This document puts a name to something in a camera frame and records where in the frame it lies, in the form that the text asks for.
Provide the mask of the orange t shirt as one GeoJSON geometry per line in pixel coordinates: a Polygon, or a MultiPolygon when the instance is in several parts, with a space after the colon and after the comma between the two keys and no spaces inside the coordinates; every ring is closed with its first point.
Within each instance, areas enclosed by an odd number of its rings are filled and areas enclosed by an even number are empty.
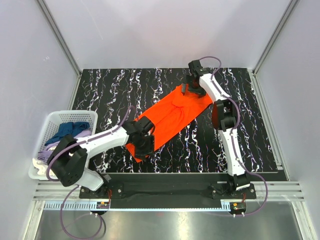
{"type": "Polygon", "coordinates": [[[199,116],[213,101],[208,94],[199,97],[177,86],[138,118],[147,117],[154,125],[154,149],[158,150],[199,116]]]}

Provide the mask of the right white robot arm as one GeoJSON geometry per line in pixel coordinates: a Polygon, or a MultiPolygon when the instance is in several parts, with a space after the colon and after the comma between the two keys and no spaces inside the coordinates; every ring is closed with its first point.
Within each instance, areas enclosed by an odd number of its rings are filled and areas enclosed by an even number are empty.
{"type": "Polygon", "coordinates": [[[238,104],[219,85],[215,78],[217,69],[202,67],[199,59],[188,63],[189,75],[182,82],[182,94],[194,93],[199,97],[209,96],[213,102],[211,122],[218,131],[226,155],[228,180],[221,194],[233,194],[250,187],[247,170],[242,159],[238,126],[240,110],[238,104]]]}

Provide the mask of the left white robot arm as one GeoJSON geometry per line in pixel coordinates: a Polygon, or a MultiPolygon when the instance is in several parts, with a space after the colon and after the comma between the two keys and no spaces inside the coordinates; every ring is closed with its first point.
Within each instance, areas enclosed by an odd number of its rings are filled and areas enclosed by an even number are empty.
{"type": "Polygon", "coordinates": [[[87,161],[109,149],[129,145],[135,159],[145,161],[155,151],[156,127],[147,117],[135,121],[122,121],[110,130],[88,137],[66,135],[47,161],[47,177],[52,171],[64,186],[78,185],[92,192],[108,189],[109,181],[87,167],[87,161]]]}

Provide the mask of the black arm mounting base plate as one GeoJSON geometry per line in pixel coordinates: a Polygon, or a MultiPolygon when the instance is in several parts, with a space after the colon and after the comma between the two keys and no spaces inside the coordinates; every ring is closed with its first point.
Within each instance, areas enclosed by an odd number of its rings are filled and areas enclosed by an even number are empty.
{"type": "Polygon", "coordinates": [[[233,179],[227,173],[109,173],[106,186],[97,193],[87,187],[80,189],[81,199],[104,199],[110,190],[113,199],[131,196],[201,196],[212,199],[257,198],[250,177],[233,179]]]}

